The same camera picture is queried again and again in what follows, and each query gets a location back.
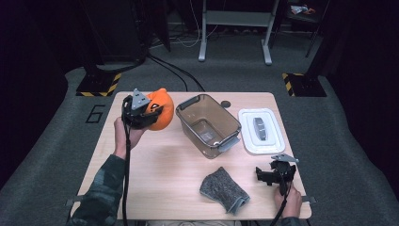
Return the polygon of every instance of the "white desk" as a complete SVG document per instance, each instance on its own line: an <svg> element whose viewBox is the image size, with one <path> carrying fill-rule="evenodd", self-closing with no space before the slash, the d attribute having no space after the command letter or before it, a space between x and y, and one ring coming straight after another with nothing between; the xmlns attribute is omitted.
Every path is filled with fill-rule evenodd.
<svg viewBox="0 0 399 226"><path fill-rule="evenodd" d="M114 125L120 116L121 104L130 92L117 93L111 106L104 129L88 166L78 195L84 195L93 181L95 173L114 151ZM198 95L198 92L170 92L175 106ZM242 108L264 108L273 110L281 129L286 149L293 156L279 110L271 93L260 92L207 92L219 103L227 100L227 108L234 117ZM127 198L127 218L142 220L248 220L272 219L277 214L274 190L278 185L268 186L257 180L255 168L270 170L270 155L251 155L242 142L215 159L208 159L184 134L180 119L174 115L170 125L161 131L147 131L132 150L130 165L130 187ZM223 167L232 179L242 187L250 201L242 206L238 214L226 214L218 203L200 194L200 185L208 174ZM295 187L306 195L299 171L294 178ZM79 203L73 206L72 213ZM122 218L121 207L119 218ZM301 218L309 218L311 208L303 203Z"/></svg>
<svg viewBox="0 0 399 226"><path fill-rule="evenodd" d="M237 12L237 11L212 11L206 9L206 0L203 0L202 7L202 41L199 49L199 61L205 61L206 55L206 25L222 24L222 25L245 25L267 27L264 40L261 40L263 48L264 63L272 64L268 42L272 32L273 23L276 17L279 0L274 1L271 12Z"/></svg>

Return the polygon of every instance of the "small round black object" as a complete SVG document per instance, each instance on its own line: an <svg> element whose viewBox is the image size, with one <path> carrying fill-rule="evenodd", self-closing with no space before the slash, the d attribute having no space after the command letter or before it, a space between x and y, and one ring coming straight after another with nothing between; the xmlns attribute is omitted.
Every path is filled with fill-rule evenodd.
<svg viewBox="0 0 399 226"><path fill-rule="evenodd" d="M220 104L221 104L224 108L228 108L228 107L231 106L231 103L228 102L228 101L222 101Z"/></svg>

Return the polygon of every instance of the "white lid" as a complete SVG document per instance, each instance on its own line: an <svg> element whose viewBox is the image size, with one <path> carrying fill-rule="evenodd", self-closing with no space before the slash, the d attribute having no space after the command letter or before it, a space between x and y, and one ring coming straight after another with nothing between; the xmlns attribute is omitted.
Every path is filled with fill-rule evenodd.
<svg viewBox="0 0 399 226"><path fill-rule="evenodd" d="M238 119L244 145L250 153L275 154L285 150L284 139L272 110L241 109Z"/></svg>

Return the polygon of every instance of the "camouflage sleeve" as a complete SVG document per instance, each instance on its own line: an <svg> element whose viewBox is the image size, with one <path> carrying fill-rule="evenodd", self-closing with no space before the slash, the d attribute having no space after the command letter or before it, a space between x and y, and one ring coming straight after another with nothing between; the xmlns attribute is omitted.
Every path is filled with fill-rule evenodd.
<svg viewBox="0 0 399 226"><path fill-rule="evenodd" d="M300 226L299 218L283 218L281 220L281 226Z"/></svg>
<svg viewBox="0 0 399 226"><path fill-rule="evenodd" d="M124 164L123 159L109 155L67 226L113 225L116 222L123 194Z"/></svg>

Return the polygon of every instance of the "gray carpet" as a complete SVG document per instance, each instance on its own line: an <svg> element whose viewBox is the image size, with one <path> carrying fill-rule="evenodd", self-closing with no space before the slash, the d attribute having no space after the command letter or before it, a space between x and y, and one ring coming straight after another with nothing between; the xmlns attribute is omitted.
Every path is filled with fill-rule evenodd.
<svg viewBox="0 0 399 226"><path fill-rule="evenodd" d="M172 44L151 53L190 73L206 91L271 92L281 117L312 206L312 225L398 225L399 204L379 169L367 158L348 131L343 109L325 77L319 80L327 97L290 97L282 73L305 73L320 39L305 58L310 41L279 35L271 51L273 65L265 66L255 35L220 36L208 43L206 61L198 62L200 44ZM108 65L118 68L125 65ZM0 195L0 225L63 225L65 201L81 185L115 93L110 97L77 97L83 69L66 74L69 91L35 147ZM198 91L184 75L189 91ZM118 91L185 91L184 83L153 61L122 74ZM91 109L103 112L99 123L86 123ZM267 225L268 221L259 221Z"/></svg>

